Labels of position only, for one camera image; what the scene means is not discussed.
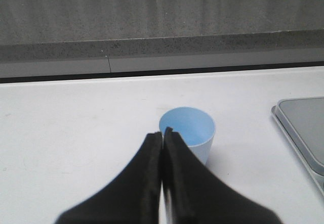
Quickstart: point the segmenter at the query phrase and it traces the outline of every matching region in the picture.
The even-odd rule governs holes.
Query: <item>cup rim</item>
[[[182,107],[176,107],[176,108],[173,108],[173,109],[168,110],[166,113],[164,113],[164,114],[162,115],[162,117],[161,117],[160,120],[159,120],[159,129],[161,130],[161,128],[160,128],[161,120],[162,120],[162,118],[163,118],[167,113],[169,113],[170,111],[174,111],[174,110],[178,110],[178,109],[183,109],[183,108],[193,109],[193,110],[196,110],[196,111],[200,111],[200,112],[202,112],[203,114],[207,115],[207,116],[212,120],[212,123],[213,123],[213,125],[214,125],[214,127],[213,127],[213,133],[212,133],[211,137],[208,138],[208,140],[206,140],[206,141],[204,141],[204,142],[202,142],[202,143],[196,144],[196,145],[191,145],[191,146],[188,145],[188,144],[186,144],[186,145],[187,145],[189,148],[195,148],[195,147],[199,147],[199,146],[204,145],[204,144],[206,144],[207,142],[209,142],[209,141],[210,141],[210,140],[215,136],[215,133],[216,133],[216,123],[215,123],[214,119],[213,119],[213,118],[212,118],[208,113],[206,113],[205,111],[203,111],[203,110],[201,110],[201,109],[198,109],[198,108],[189,107],[189,106],[182,106]]]

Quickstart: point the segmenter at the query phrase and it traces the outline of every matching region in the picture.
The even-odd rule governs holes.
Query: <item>blue cup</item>
[[[162,133],[167,127],[179,132],[194,155],[205,164],[216,132],[213,119],[204,111],[190,107],[175,108],[165,113],[160,122]]]

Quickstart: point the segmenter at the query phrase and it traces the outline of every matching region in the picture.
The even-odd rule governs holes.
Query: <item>white tabletop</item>
[[[324,67],[0,84],[0,223],[53,223],[109,183],[166,111],[191,106],[216,122],[216,176],[286,224],[322,224],[324,197],[271,107],[323,95]]]

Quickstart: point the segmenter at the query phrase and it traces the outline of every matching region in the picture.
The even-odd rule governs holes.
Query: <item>gray tray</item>
[[[324,195],[324,97],[280,100],[272,115]]]

